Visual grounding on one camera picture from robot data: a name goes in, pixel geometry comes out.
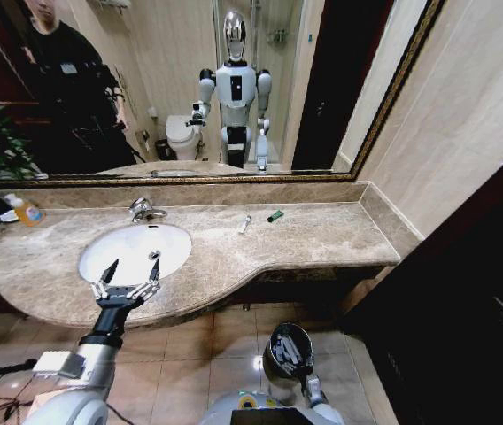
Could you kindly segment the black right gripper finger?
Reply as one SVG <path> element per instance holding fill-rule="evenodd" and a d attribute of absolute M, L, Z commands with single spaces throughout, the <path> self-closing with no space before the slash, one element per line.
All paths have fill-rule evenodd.
<path fill-rule="evenodd" d="M 295 364 L 304 360 L 303 356 L 300 353 L 298 347 L 296 346 L 294 340 L 290 336 L 282 336 L 281 337 L 281 344 L 288 345 L 290 348 L 292 348 L 295 351 Z"/>
<path fill-rule="evenodd" d="M 281 368 L 295 367 L 295 351 L 285 344 L 276 344 L 273 353 L 277 364 Z"/>

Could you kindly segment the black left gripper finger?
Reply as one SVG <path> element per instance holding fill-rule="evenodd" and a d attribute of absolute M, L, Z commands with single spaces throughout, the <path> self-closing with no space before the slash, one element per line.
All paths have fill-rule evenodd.
<path fill-rule="evenodd" d="M 94 298 L 95 299 L 102 299 L 102 298 L 108 298 L 108 286 L 109 283 L 111 282 L 117 267 L 118 267 L 119 261 L 115 259 L 109 267 L 107 267 L 100 278 L 96 282 L 92 282 L 90 284 L 90 288 L 93 292 Z"/>
<path fill-rule="evenodd" d="M 160 260 L 155 259 L 148 280 L 145 283 L 137 285 L 132 290 L 132 298 L 133 299 L 141 298 L 144 301 L 150 299 L 160 289 L 159 276 L 160 276 Z"/>

